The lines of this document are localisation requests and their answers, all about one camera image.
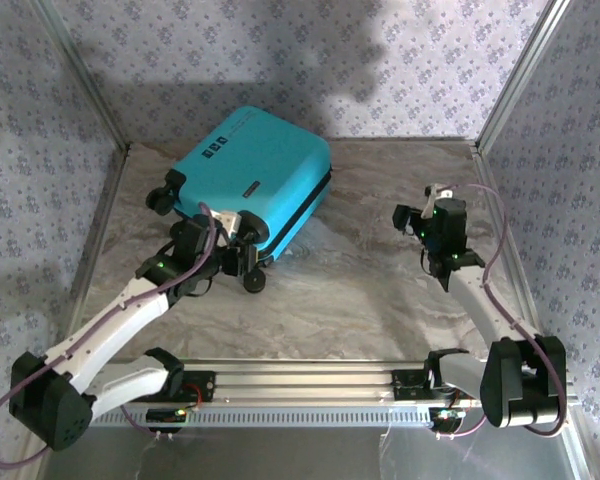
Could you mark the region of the aluminium side rail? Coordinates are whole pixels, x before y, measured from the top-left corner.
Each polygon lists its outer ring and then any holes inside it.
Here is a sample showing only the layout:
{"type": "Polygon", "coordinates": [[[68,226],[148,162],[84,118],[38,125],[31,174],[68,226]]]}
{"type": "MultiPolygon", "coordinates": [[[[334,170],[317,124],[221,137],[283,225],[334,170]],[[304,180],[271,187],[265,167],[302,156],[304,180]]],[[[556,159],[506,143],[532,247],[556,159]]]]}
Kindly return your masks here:
{"type": "Polygon", "coordinates": [[[500,254],[489,276],[490,283],[497,290],[499,301],[514,318],[523,320],[527,326],[532,326],[544,334],[545,328],[540,322],[509,226],[510,214],[499,194],[489,162],[477,152],[475,146],[471,147],[471,154],[478,183],[488,188],[483,193],[483,202],[489,213],[494,234],[498,241],[504,238],[500,254]]]}
{"type": "Polygon", "coordinates": [[[68,305],[61,318],[62,322],[56,335],[57,340],[64,340],[81,325],[89,286],[94,274],[97,259],[102,251],[106,229],[111,210],[114,206],[121,178],[124,174],[131,144],[127,143],[115,152],[109,172],[96,205],[93,218],[89,224],[86,243],[76,270],[68,305]]]}

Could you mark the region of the turquoise hard-shell suitcase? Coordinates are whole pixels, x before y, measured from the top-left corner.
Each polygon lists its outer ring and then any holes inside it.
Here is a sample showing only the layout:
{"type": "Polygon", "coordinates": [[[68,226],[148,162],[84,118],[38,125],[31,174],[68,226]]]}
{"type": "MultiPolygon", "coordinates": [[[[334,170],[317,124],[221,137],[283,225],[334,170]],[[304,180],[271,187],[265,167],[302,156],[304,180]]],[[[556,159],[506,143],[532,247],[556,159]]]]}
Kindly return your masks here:
{"type": "Polygon", "coordinates": [[[262,233],[263,271],[284,252],[325,199],[331,152],[320,136],[259,108],[237,109],[165,175],[146,198],[160,215],[247,211],[262,233]]]}

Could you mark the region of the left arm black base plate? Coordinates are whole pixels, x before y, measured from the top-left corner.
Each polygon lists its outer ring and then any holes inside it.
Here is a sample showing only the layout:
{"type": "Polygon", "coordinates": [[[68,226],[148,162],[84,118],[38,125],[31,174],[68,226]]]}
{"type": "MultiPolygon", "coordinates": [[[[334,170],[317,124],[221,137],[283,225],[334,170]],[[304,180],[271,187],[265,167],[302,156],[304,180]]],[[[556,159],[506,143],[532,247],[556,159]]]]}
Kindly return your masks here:
{"type": "Polygon", "coordinates": [[[209,403],[215,393],[216,373],[185,370],[177,399],[189,403],[209,403]]]}

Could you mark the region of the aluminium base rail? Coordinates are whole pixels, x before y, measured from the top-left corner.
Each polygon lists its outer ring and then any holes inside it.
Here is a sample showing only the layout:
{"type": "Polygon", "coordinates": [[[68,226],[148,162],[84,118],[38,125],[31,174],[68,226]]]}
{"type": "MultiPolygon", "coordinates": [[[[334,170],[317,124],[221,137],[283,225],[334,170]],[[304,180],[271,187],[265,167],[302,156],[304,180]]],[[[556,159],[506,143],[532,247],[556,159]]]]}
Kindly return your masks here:
{"type": "MultiPolygon", "coordinates": [[[[213,400],[199,407],[353,407],[431,406],[445,407],[442,400],[395,401],[391,371],[422,369],[424,363],[382,361],[248,361],[202,360],[185,363],[185,370],[216,373],[213,400]]],[[[141,357],[131,363],[110,363],[97,374],[89,391],[102,393],[104,412],[121,404],[179,408],[179,401],[142,401],[140,396],[157,392],[166,380],[157,360],[141,357]]],[[[479,395],[461,400],[461,408],[480,406],[479,395]]]]}

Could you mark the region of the grey metal shelf plate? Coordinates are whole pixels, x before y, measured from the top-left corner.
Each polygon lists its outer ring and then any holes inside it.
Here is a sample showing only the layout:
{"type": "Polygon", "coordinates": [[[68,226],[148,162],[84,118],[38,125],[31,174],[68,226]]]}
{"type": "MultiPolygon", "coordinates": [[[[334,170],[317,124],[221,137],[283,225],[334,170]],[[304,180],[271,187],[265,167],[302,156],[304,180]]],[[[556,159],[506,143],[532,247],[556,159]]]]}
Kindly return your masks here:
{"type": "Polygon", "coordinates": [[[36,480],[592,480],[568,435],[489,425],[461,438],[390,427],[191,428],[154,440],[95,427],[36,480]]]}

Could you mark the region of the aluminium frame post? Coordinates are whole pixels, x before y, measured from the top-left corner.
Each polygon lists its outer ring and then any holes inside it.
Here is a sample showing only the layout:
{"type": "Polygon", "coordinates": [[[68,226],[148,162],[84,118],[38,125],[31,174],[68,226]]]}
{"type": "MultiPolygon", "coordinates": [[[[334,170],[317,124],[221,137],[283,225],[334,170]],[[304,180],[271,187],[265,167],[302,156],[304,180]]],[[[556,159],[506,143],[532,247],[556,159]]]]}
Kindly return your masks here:
{"type": "Polygon", "coordinates": [[[486,155],[492,148],[507,119],[537,69],[545,49],[572,0],[547,0],[529,38],[497,98],[479,136],[475,141],[477,152],[486,155]]]}
{"type": "Polygon", "coordinates": [[[94,74],[88,68],[61,16],[51,0],[28,0],[50,37],[55,48],[66,64],[67,71],[77,82],[79,90],[94,111],[107,134],[118,150],[128,151],[129,143],[117,124],[116,119],[105,98],[101,94],[94,74]]]}

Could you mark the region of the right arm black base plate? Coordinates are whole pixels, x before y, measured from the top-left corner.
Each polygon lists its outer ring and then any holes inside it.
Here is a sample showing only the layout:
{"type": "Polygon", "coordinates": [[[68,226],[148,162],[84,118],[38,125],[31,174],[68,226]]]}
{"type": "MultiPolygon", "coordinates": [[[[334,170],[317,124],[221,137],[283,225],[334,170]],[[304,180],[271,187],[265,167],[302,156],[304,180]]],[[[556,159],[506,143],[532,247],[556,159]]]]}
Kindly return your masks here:
{"type": "Polygon", "coordinates": [[[391,387],[395,401],[442,400],[449,402],[454,399],[474,399],[473,395],[437,379],[434,373],[426,368],[392,370],[391,387]]]}

